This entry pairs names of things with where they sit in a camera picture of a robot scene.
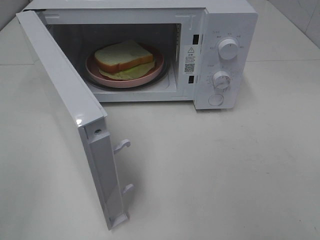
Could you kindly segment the glass microwave turntable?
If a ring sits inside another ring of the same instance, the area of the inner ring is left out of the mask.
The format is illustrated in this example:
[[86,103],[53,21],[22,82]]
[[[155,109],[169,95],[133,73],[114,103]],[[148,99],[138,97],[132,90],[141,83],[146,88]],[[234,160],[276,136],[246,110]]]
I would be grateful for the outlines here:
[[90,88],[96,88],[105,92],[121,91],[162,91],[169,87],[168,71],[170,65],[167,62],[156,64],[146,75],[131,80],[112,80],[100,74],[99,69],[92,61],[86,63],[85,81]]

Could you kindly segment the white bread sandwich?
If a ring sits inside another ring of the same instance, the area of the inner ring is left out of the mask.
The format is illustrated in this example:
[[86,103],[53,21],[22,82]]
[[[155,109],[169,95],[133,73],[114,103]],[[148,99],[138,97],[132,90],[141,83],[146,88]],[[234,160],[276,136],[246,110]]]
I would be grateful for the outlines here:
[[97,50],[94,61],[101,75],[119,81],[138,79],[156,65],[154,55],[134,40]]

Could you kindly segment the round microwave door button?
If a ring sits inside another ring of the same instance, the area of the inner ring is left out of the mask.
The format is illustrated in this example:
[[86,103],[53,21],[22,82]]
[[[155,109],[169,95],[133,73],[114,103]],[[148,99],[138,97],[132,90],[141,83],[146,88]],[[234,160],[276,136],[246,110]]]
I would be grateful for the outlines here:
[[220,106],[223,102],[224,102],[224,97],[221,94],[213,94],[208,99],[208,103],[211,106]]

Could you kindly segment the white microwave knob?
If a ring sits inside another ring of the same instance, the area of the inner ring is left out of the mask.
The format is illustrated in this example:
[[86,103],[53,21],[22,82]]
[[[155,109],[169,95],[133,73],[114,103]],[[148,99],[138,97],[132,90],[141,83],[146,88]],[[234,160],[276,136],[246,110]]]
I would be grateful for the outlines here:
[[224,90],[229,87],[232,77],[226,71],[217,71],[212,76],[213,86],[218,90]]
[[232,60],[238,55],[239,42],[234,37],[225,37],[217,43],[217,50],[223,60]]

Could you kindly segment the white microwave door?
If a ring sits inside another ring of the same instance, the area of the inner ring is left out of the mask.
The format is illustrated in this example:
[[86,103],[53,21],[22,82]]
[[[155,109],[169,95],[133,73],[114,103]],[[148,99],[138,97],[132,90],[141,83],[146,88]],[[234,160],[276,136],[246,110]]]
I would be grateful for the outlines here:
[[114,229],[129,218],[123,198],[134,187],[121,188],[115,155],[131,143],[112,144],[106,111],[39,15],[28,10],[16,16],[66,146],[74,159],[88,162],[106,226]]

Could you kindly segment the white upper microwave knob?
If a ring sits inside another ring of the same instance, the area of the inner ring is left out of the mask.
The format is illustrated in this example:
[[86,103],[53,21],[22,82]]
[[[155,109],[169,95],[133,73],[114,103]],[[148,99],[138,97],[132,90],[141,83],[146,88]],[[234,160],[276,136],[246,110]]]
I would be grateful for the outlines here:
[[232,60],[238,55],[239,42],[234,37],[225,37],[217,43],[217,50],[223,60]]

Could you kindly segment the white lower microwave knob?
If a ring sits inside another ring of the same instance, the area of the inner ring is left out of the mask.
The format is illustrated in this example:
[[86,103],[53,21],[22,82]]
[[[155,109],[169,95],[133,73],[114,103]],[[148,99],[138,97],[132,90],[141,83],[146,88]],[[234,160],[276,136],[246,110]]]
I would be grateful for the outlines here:
[[218,90],[224,90],[229,87],[232,77],[226,71],[217,71],[212,76],[213,86]]

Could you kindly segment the white warning label sticker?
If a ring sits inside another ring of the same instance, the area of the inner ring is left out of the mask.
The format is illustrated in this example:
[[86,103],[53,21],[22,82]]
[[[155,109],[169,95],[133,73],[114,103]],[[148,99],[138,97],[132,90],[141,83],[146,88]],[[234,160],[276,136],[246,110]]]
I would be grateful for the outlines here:
[[183,73],[186,75],[192,75],[197,71],[198,58],[199,58],[199,46],[197,44],[185,45],[183,49]]

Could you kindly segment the pink round plate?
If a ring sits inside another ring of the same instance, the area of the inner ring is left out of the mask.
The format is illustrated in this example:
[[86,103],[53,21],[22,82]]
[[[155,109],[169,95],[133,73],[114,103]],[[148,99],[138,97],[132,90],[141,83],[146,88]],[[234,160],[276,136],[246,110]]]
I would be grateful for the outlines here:
[[149,83],[164,68],[164,55],[155,47],[125,41],[101,48],[85,61],[89,76],[104,87],[126,89]]

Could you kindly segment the white microwave oven body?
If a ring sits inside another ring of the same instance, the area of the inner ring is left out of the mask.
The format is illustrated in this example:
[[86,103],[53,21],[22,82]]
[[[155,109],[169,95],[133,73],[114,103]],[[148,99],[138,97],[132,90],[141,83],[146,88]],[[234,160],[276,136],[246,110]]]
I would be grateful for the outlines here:
[[[258,14],[245,0],[33,0],[21,12],[38,14],[49,33],[86,83],[85,60],[92,52],[126,40],[152,46],[170,66],[170,85],[163,90],[110,92],[88,88],[101,103],[192,101],[198,110],[235,105]],[[224,60],[218,42],[238,40],[238,54]],[[184,74],[184,46],[198,45],[194,74]],[[231,76],[226,89],[213,75]],[[209,104],[223,95],[219,106]]]

